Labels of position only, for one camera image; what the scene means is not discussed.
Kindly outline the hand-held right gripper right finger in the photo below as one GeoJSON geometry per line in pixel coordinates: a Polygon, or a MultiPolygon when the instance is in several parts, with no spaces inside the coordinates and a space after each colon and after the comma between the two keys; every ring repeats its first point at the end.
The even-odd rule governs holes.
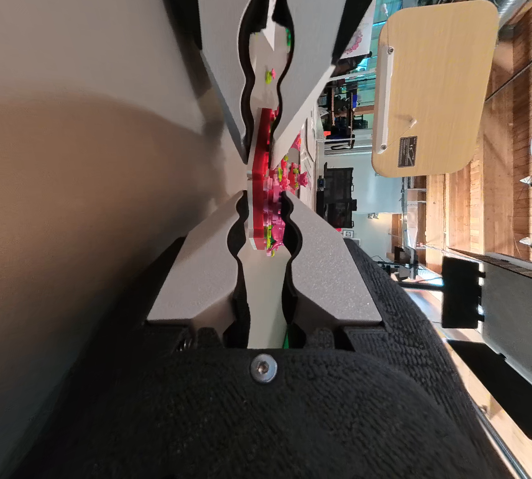
{"type": "Polygon", "coordinates": [[[380,325],[382,317],[342,235],[287,192],[282,220],[290,253],[282,295],[286,323],[299,329],[380,325]]]}

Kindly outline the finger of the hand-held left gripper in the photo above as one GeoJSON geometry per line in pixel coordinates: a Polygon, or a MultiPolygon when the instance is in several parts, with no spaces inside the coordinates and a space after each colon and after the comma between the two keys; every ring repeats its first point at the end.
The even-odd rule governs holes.
{"type": "Polygon", "coordinates": [[[286,0],[293,23],[291,59],[278,81],[279,114],[270,140],[270,166],[288,152],[333,67],[346,0],[286,0]]]}
{"type": "Polygon", "coordinates": [[[243,163],[248,163],[255,128],[250,107],[255,71],[249,40],[265,27],[269,0],[197,1],[202,59],[230,136],[243,163]]]}

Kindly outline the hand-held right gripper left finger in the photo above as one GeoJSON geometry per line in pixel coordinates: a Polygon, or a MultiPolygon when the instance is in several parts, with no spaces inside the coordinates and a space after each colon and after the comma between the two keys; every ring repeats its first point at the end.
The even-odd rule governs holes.
{"type": "Polygon", "coordinates": [[[158,325],[214,329],[221,340],[249,338],[249,306],[239,252],[249,205],[239,191],[186,236],[147,315],[158,325]]]}

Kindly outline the red lego heart frame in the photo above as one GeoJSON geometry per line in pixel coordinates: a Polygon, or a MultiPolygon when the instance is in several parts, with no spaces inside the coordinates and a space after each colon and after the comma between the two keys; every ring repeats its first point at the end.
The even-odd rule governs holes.
{"type": "Polygon", "coordinates": [[[270,167],[270,133],[277,116],[278,110],[260,109],[247,167],[248,239],[254,250],[269,257],[283,246],[282,193],[296,196],[309,183],[309,173],[300,163],[289,161],[288,155],[270,167]]]}

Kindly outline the lego set box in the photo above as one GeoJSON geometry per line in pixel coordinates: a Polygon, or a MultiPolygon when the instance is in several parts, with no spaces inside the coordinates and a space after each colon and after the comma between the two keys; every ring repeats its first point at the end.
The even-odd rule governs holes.
{"type": "Polygon", "coordinates": [[[341,56],[341,59],[365,56],[370,52],[371,33],[376,9],[376,0],[372,1],[356,31],[341,56]]]}

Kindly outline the overhead light panel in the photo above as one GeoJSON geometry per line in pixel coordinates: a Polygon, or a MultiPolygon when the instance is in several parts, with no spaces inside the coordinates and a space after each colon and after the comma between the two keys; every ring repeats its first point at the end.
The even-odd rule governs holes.
{"type": "Polygon", "coordinates": [[[441,325],[477,329],[531,383],[531,262],[507,255],[444,256],[441,325]]]}

